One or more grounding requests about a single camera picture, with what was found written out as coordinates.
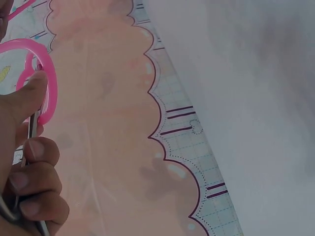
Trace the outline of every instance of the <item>purple stripe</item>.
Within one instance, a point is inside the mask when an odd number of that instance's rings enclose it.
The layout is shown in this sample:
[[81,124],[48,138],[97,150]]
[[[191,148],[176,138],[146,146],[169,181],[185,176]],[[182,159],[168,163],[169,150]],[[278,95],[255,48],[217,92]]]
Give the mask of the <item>purple stripe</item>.
[[174,129],[174,130],[170,130],[170,131],[166,131],[166,132],[160,133],[160,135],[172,134],[172,133],[176,133],[176,132],[179,132],[179,131],[190,130],[190,129],[192,129],[192,127],[181,128],[181,129]]
[[169,111],[166,111],[166,112],[167,112],[167,113],[170,113],[170,112],[176,112],[176,111],[187,110],[187,109],[190,109],[190,108],[193,108],[193,106],[176,108],[176,109],[169,110]]
[[153,51],[162,50],[162,49],[165,49],[165,48],[155,48],[155,49],[153,49]]
[[193,114],[196,114],[196,112],[184,113],[184,114],[180,114],[180,115],[177,115],[177,116],[168,117],[168,119],[174,119],[174,118],[177,118],[177,117],[185,117],[185,116],[189,116],[189,115],[193,115]]
[[42,3],[40,3],[40,4],[37,4],[37,5],[33,6],[33,8],[35,8],[35,7],[37,7],[37,6],[40,6],[40,5],[43,5],[43,4],[47,3],[47,2],[48,2],[48,1],[42,2]]
[[217,185],[210,186],[207,189],[211,190],[211,189],[219,188],[219,187],[224,186],[224,185],[225,185],[225,183],[219,183]]
[[40,32],[40,33],[38,33],[38,34],[35,34],[35,35],[31,36],[31,38],[34,38],[34,37],[40,35],[41,33],[45,33],[45,31],[42,31],[42,32]]
[[208,198],[208,199],[209,199],[209,198],[214,198],[214,197],[220,196],[220,195],[222,195],[222,194],[224,194],[224,193],[227,193],[227,190],[222,191],[222,192],[219,192],[219,193],[212,194],[212,195],[208,196],[207,198]]

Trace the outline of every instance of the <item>hand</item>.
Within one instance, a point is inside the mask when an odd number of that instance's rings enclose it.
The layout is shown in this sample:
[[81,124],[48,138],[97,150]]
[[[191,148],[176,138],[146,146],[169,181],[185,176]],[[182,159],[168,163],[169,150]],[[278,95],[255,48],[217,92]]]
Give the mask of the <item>hand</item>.
[[0,0],[0,41],[5,37],[8,28],[11,8],[14,0]]
[[[19,208],[23,215],[20,226],[9,224],[0,216],[0,234],[4,236],[39,236],[34,221],[45,220],[53,236],[69,215],[69,206],[60,197],[62,189],[54,168],[59,150],[52,140],[36,137],[25,142],[28,125],[23,124],[41,106],[47,88],[43,71],[36,72],[19,91],[0,95],[0,193],[10,205],[15,194],[26,197]],[[43,126],[38,126],[38,134]],[[29,165],[12,166],[14,151],[24,143],[24,156]]]

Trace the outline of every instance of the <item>pink scissors handle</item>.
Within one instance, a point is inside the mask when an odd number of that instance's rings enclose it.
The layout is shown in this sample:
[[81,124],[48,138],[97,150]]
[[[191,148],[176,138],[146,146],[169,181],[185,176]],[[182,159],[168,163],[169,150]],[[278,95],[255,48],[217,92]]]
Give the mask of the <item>pink scissors handle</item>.
[[19,77],[16,89],[19,90],[24,86],[25,81],[35,73],[32,66],[33,57],[37,58],[37,65],[41,64],[43,71],[46,72],[48,78],[48,87],[46,101],[42,107],[42,113],[38,118],[39,124],[46,124],[53,116],[58,97],[57,75],[55,66],[50,58],[47,48],[31,39],[14,39],[0,44],[0,53],[4,53],[14,49],[26,49],[29,53],[24,62],[24,71]]
[[18,7],[14,12],[12,12],[8,19],[9,21],[12,20],[14,17],[16,17],[18,14],[20,14],[22,11],[24,11],[26,8],[31,6],[36,0],[29,0],[28,2],[24,3],[22,6]]

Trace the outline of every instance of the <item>scalloped border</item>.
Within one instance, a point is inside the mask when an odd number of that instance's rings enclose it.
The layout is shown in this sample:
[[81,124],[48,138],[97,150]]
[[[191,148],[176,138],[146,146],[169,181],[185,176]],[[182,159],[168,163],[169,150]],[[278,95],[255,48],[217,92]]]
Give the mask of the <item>scalloped border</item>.
[[152,63],[153,67],[154,67],[154,72],[155,72],[155,75],[154,75],[154,79],[153,79],[153,82],[152,82],[152,85],[151,87],[149,88],[149,90],[147,91],[147,93],[154,99],[154,101],[157,103],[158,105],[158,109],[159,109],[159,121],[158,121],[158,124],[157,124],[157,127],[156,129],[153,131],[153,133],[151,135],[148,136],[148,139],[152,139],[152,140],[155,140],[156,142],[158,142],[162,148],[163,148],[163,151],[164,151],[164,157],[163,157],[163,161],[169,161],[169,162],[172,162],[172,163],[177,163],[179,165],[181,165],[182,167],[186,168],[189,173],[193,176],[195,182],[196,182],[196,185],[197,185],[197,188],[198,188],[198,199],[197,199],[197,203],[196,203],[196,206],[194,208],[194,210],[192,211],[192,213],[188,216],[189,219],[192,219],[194,220],[195,222],[197,222],[202,228],[203,230],[205,231],[206,235],[207,236],[210,236],[208,230],[206,229],[206,227],[196,218],[193,217],[193,215],[196,213],[198,207],[199,207],[199,204],[200,204],[200,186],[199,186],[199,183],[197,181],[197,178],[196,176],[193,174],[193,172],[190,170],[190,168],[188,168],[185,164],[179,162],[179,161],[175,161],[175,160],[169,160],[167,159],[167,156],[166,156],[166,148],[164,146],[164,144],[158,140],[157,138],[154,138],[153,136],[157,133],[160,125],[161,125],[161,122],[162,122],[162,110],[161,110],[161,106],[158,102],[158,100],[154,97],[154,95],[151,93],[153,87],[154,87],[154,84],[156,82],[156,79],[157,79],[157,67],[159,67],[159,64],[158,63],[154,63],[154,60],[151,58],[151,55],[150,55],[150,51],[153,49],[153,45],[154,45],[154,42],[155,42],[155,37],[153,35],[153,33],[148,30],[147,28],[145,27],[142,27],[142,26],[138,26],[138,25],[135,25],[136,23],[136,19],[131,15],[132,12],[135,10],[135,4],[134,4],[134,0],[131,0],[131,3],[132,3],[132,8],[131,8],[131,11],[127,14],[128,17],[132,18],[133,19],[133,23],[132,23],[132,27],[138,27],[138,28],[141,28],[141,29],[144,29],[146,30],[151,36],[152,36],[152,43],[151,43],[151,46],[148,48],[147,51],[145,51],[143,53],[144,56],[146,56]]

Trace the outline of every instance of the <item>dark purple outline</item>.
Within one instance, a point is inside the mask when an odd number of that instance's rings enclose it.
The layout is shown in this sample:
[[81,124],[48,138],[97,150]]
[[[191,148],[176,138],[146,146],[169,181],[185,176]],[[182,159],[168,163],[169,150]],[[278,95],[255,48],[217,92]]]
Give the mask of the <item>dark purple outline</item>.
[[220,196],[220,195],[225,194],[225,193],[228,193],[228,191],[224,190],[222,192],[212,194],[212,195],[208,196],[207,199],[214,198],[214,197]]
[[181,108],[176,108],[176,109],[173,109],[173,110],[168,110],[168,111],[166,111],[166,113],[177,112],[177,111],[182,111],[182,110],[188,110],[188,109],[191,109],[191,108],[193,108],[193,106],[181,107]]
[[219,187],[222,187],[222,186],[225,186],[225,183],[219,183],[217,185],[213,185],[213,186],[207,187],[207,190],[219,188]]
[[184,114],[168,117],[168,119],[175,119],[175,118],[178,118],[178,117],[185,117],[185,116],[190,116],[190,115],[193,115],[193,114],[196,114],[196,112],[188,112],[188,113],[184,113]]
[[51,8],[51,3],[52,3],[52,1],[53,1],[53,0],[49,0],[48,7],[49,7],[49,9],[50,9],[50,12],[49,12],[48,15],[46,16],[46,22],[45,22],[46,27],[47,27],[47,30],[54,36],[53,39],[51,40],[50,44],[49,44],[49,49],[50,49],[51,52],[52,52],[52,50],[53,50],[53,49],[51,48],[51,45],[52,45],[54,39],[55,39],[56,36],[57,36],[57,35],[56,35],[55,33],[53,33],[53,32],[49,29],[49,27],[48,27],[48,17],[50,16],[51,13],[54,12],[54,10]]
[[150,35],[152,36],[152,44],[151,44],[151,46],[148,48],[148,50],[147,50],[143,55],[146,56],[146,57],[151,61],[152,65],[153,65],[153,67],[154,67],[154,71],[155,71],[154,80],[153,80],[153,82],[152,82],[151,87],[150,87],[149,90],[147,91],[147,93],[148,93],[148,95],[150,95],[150,96],[154,99],[154,101],[157,103],[157,106],[158,106],[158,109],[159,109],[159,121],[158,121],[158,125],[157,125],[155,131],[154,131],[150,136],[148,136],[148,139],[155,140],[156,142],[158,142],[158,143],[162,146],[163,151],[164,151],[164,157],[163,157],[163,160],[164,160],[164,161],[169,161],[169,162],[177,163],[177,164],[183,166],[183,167],[186,168],[186,169],[190,172],[190,174],[193,176],[193,178],[194,178],[194,180],[195,180],[195,182],[196,182],[197,188],[198,188],[198,199],[197,199],[197,203],[196,203],[196,206],[195,206],[194,210],[193,210],[192,213],[188,216],[188,218],[194,220],[195,222],[197,222],[197,223],[204,229],[204,231],[206,232],[207,236],[210,236],[208,230],[206,229],[206,227],[205,227],[199,220],[197,220],[196,218],[193,218],[193,215],[194,215],[195,212],[197,211],[198,206],[199,206],[199,203],[200,203],[200,186],[199,186],[199,183],[198,183],[198,181],[197,181],[196,176],[193,174],[193,172],[192,172],[185,164],[183,164],[183,163],[181,163],[181,162],[179,162],[179,161],[175,161],[175,160],[167,160],[167,159],[166,159],[166,149],[165,149],[165,146],[162,144],[162,142],[161,142],[160,140],[157,140],[156,138],[153,137],[153,135],[157,132],[159,126],[161,125],[161,119],[162,119],[161,106],[160,106],[160,104],[158,103],[158,101],[156,100],[156,98],[150,93],[150,91],[151,91],[151,89],[153,88],[153,85],[154,85],[154,83],[155,83],[155,81],[156,81],[156,76],[157,76],[157,68],[156,68],[156,65],[154,64],[154,62],[153,62],[153,60],[150,58],[150,56],[147,55],[147,53],[151,50],[151,48],[152,48],[152,46],[153,46],[153,44],[154,44],[154,35],[153,35],[153,34],[151,33],[151,31],[149,31],[148,29],[146,29],[146,28],[144,28],[144,27],[141,27],[141,26],[136,26],[136,25],[134,25],[135,22],[136,22],[136,20],[130,15],[130,14],[133,12],[133,10],[134,10],[133,0],[131,0],[131,4],[132,4],[131,11],[127,14],[128,17],[130,17],[130,18],[133,19],[133,24],[132,24],[131,26],[144,29],[144,30],[146,30],[147,32],[149,32]]
[[190,129],[192,129],[192,126],[186,127],[186,128],[181,128],[181,129],[173,129],[173,130],[170,130],[170,131],[165,131],[165,132],[160,133],[160,135],[172,134],[172,133],[176,133],[176,132],[179,132],[179,131],[190,130]]

